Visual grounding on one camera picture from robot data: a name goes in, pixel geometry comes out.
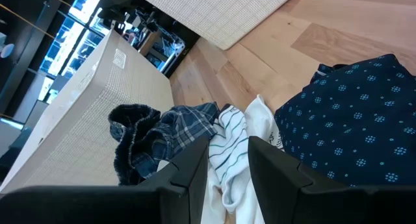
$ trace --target dark blue fabric with white dots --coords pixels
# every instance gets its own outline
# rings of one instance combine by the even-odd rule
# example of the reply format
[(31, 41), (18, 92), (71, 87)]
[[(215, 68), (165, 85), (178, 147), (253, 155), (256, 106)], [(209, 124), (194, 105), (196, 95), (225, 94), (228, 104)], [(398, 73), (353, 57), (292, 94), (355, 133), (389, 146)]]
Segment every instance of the dark blue fabric with white dots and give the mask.
[(416, 184), (416, 81), (394, 55), (333, 68), (275, 113), (285, 152), (349, 186)]

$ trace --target wooden floor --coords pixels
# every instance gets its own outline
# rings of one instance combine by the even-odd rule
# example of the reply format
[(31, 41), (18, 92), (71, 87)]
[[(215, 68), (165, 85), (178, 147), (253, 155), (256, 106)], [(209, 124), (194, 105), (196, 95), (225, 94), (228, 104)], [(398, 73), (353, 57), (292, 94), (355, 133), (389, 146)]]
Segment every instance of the wooden floor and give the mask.
[(200, 39), (170, 82), (176, 105), (245, 110), (261, 94), (274, 112), (318, 64), (386, 53), (416, 75), (416, 0), (290, 0), (227, 51)]

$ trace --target plaid shirt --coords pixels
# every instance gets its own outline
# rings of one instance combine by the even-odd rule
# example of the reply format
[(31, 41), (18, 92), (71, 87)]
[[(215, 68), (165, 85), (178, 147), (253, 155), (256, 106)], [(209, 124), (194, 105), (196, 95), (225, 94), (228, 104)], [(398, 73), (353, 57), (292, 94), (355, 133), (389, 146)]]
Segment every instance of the plaid shirt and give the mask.
[(150, 178), (161, 160), (170, 161), (200, 136), (211, 139), (216, 130), (216, 103), (175, 106), (162, 116), (147, 105), (120, 105), (109, 115), (110, 134), (120, 144), (114, 168), (120, 185)]

